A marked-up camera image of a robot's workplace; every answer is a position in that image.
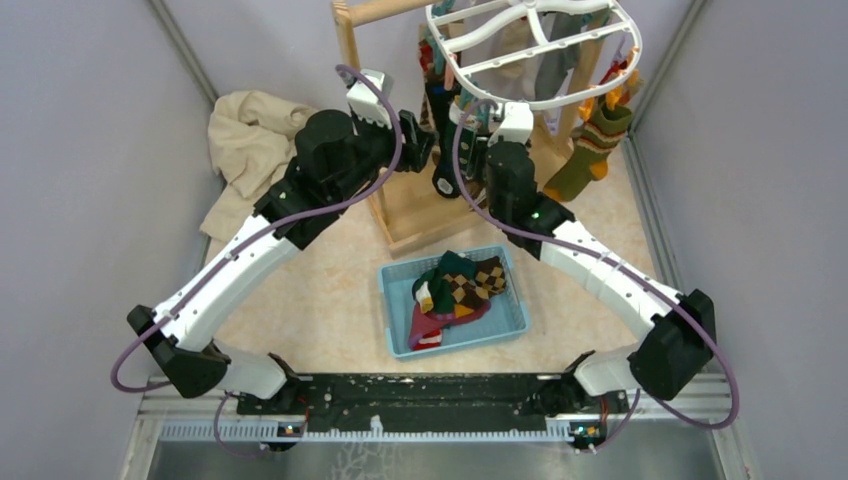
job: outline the hanging sock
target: hanging sock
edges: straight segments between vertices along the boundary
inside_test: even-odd
[[[556,40],[577,35],[583,28],[582,15],[567,13],[554,14],[554,25],[550,40]],[[577,66],[580,61],[580,44],[548,52],[542,56],[539,73],[536,75],[536,100],[554,98],[562,88],[568,71]]]
[[[524,50],[530,44],[532,36],[530,24],[526,19],[522,18],[510,23],[501,30],[500,42],[494,58]],[[527,60],[522,59],[507,63],[494,71],[506,78],[518,78],[524,74],[526,65]]]
[[[577,198],[590,182],[606,177],[607,158],[627,133],[633,111],[619,104],[608,108],[603,98],[574,142],[574,153],[548,180],[544,192],[558,202]]]

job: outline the blue plastic basket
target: blue plastic basket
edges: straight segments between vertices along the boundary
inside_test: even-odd
[[[412,326],[412,309],[415,306],[412,284],[424,272],[435,268],[441,255],[393,263],[380,268],[377,279],[386,304],[386,340],[389,352],[395,358],[411,360],[505,342],[517,338],[530,328],[530,316],[512,276],[512,258],[506,247],[492,245],[462,253],[474,261],[496,255],[500,257],[506,271],[506,291],[492,297],[492,308],[483,318],[442,330],[442,344],[427,350],[413,351],[407,345],[409,329]]]

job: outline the wooden drying rack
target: wooden drying rack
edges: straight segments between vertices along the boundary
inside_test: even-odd
[[[333,0],[333,19],[342,62],[356,69],[359,51],[354,29],[410,10],[437,3],[439,0],[370,0],[359,5],[347,5],[345,0]],[[601,26],[602,19],[593,20],[589,29]],[[568,93],[585,90],[600,56],[603,39],[581,45],[580,62],[574,68]],[[536,181],[543,185],[571,156],[569,138],[577,120],[578,104],[562,108],[557,135],[551,135],[545,121],[536,118],[532,149],[536,165]],[[392,258],[445,239],[482,222],[462,198],[445,199],[436,193],[431,183],[435,166],[429,162],[420,174],[395,175],[375,195],[368,198],[374,219],[386,237]]]

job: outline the clothespin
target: clothespin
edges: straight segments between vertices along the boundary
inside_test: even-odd
[[[456,3],[456,0],[444,0],[441,3],[433,5],[433,15],[441,17],[453,8],[454,3]]]
[[[628,87],[635,87],[636,84],[639,83],[639,80],[639,69],[634,68],[633,73],[631,73],[630,76],[627,77],[627,81],[625,81],[625,83]]]
[[[450,54],[453,61],[456,61],[456,54]],[[450,64],[445,66],[445,90],[451,91],[453,90],[453,81],[454,81],[454,73],[453,68],[451,68]]]
[[[609,92],[607,92],[606,97],[604,98],[604,104],[610,110],[615,109],[616,105],[618,105],[618,101],[621,100],[621,96],[624,95],[624,86],[619,85]]]
[[[639,47],[633,47],[630,49],[630,53],[627,54],[627,64],[633,63],[633,57],[636,56],[636,53],[639,51]]]
[[[592,110],[595,108],[595,97],[589,97],[586,100],[583,100],[583,104],[577,107],[577,114],[580,115],[580,118],[584,122],[588,122],[590,118],[592,118]]]

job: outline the gray wall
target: gray wall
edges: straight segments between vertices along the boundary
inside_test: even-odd
[[[848,5],[714,1],[637,133],[764,478],[844,478]]]
[[[0,478],[115,478],[109,369],[199,260],[209,107],[141,0],[0,2],[0,65]]]

